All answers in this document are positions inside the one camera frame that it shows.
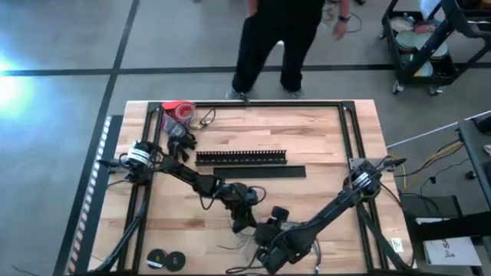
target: cart wheel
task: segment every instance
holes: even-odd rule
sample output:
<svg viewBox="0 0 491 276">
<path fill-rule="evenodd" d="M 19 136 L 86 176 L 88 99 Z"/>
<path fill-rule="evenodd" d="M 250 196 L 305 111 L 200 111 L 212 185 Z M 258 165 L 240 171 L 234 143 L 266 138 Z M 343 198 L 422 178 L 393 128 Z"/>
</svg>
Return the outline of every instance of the cart wheel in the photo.
<svg viewBox="0 0 491 276">
<path fill-rule="evenodd" d="M 384 26 L 383 25 L 381 26 L 381 30 L 378 32 L 378 38 L 380 40 L 382 40 L 382 39 L 385 38 L 385 31 L 384 31 Z"/>
<path fill-rule="evenodd" d="M 396 80 L 396 82 L 394 83 L 394 86 L 392 87 L 392 94 L 396 95 L 402 91 L 404 91 L 404 85 L 400 85 L 399 81 Z"/>
<path fill-rule="evenodd" d="M 430 96 L 438 96 L 445 90 L 445 87 L 430 87 Z"/>
</svg>

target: person's arm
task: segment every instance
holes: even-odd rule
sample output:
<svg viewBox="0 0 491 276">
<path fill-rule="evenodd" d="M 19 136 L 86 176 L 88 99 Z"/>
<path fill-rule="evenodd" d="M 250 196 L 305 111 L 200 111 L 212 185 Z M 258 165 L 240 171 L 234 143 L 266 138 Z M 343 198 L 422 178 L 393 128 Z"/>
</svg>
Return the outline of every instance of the person's arm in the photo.
<svg viewBox="0 0 491 276">
<path fill-rule="evenodd" d="M 256 12 L 258 12 L 258 1 L 259 0 L 245 0 L 245 3 L 247 5 L 247 12 L 248 17 L 251 17 L 255 15 Z"/>
<path fill-rule="evenodd" d="M 339 15 L 344 18 L 350 16 L 350 0 L 339 0 Z"/>
<path fill-rule="evenodd" d="M 339 15 L 343 18 L 349 18 L 350 16 L 350 0 L 339 0 Z M 346 34 L 348 29 L 348 23 L 338 21 L 332 34 L 335 36 L 336 40 L 340 40 Z"/>
</svg>

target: floor tile line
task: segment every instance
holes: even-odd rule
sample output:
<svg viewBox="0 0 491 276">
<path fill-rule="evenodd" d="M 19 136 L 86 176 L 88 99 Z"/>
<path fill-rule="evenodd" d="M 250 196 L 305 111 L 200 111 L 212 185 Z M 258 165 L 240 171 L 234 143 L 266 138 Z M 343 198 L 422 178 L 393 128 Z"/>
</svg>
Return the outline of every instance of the floor tile line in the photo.
<svg viewBox="0 0 491 276">
<path fill-rule="evenodd" d="M 93 168 L 96 150 L 99 146 L 100 138 L 103 134 L 103 126 L 106 122 L 106 114 L 107 110 L 109 109 L 110 99 L 112 98 L 114 87 L 116 84 L 116 71 L 120 69 L 121 63 L 123 62 L 124 53 L 126 51 L 139 4 L 140 0 L 132 1 L 130 12 L 124 25 L 123 34 L 121 35 L 121 40 L 117 49 L 116 57 L 114 58 L 114 64 L 112 69 L 110 70 L 109 80 L 107 82 L 106 89 L 102 97 L 101 106 L 99 107 L 97 119 L 94 124 L 94 130 L 92 131 L 91 141 L 89 143 L 87 154 L 85 156 L 84 166 L 82 168 L 81 177 L 75 194 L 75 200 L 71 208 L 67 228 L 64 233 L 63 242 L 61 243 L 61 249 L 58 254 L 53 275 L 64 274 L 71 251 L 71 245 L 74 237 L 73 234 L 77 230 L 79 215 L 84 214 L 82 212 L 82 205 L 84 204 L 83 195 L 86 193 L 87 187 L 90 189 L 90 186 L 88 186 L 89 178 L 91 175 L 91 170 Z"/>
</svg>

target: black tape roll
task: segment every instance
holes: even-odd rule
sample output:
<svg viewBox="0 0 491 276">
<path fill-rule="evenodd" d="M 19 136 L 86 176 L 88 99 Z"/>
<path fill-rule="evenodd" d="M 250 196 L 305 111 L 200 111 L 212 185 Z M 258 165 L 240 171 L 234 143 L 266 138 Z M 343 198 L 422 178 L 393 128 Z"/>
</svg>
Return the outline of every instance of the black tape roll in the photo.
<svg viewBox="0 0 491 276">
<path fill-rule="evenodd" d="M 147 256 L 147 265 L 152 269 L 160 269 L 166 266 L 167 253 L 162 249 L 154 249 Z"/>
<path fill-rule="evenodd" d="M 170 252 L 166 258 L 167 270 L 175 272 L 184 268 L 186 256 L 179 251 Z"/>
</svg>

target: black pants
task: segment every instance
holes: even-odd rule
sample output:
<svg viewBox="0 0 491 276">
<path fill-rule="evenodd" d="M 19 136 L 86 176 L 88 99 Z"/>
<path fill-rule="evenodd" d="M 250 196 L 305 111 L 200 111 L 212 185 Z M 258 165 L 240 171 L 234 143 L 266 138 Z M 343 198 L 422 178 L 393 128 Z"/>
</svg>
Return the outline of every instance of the black pants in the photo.
<svg viewBox="0 0 491 276">
<path fill-rule="evenodd" d="M 278 5 L 260 5 L 258 12 L 244 21 L 233 89 L 249 92 L 269 52 L 278 41 L 283 41 L 285 53 L 280 82 L 288 92 L 300 90 L 304 59 L 320 21 L 321 11 L 318 14 L 286 12 Z"/>
</svg>

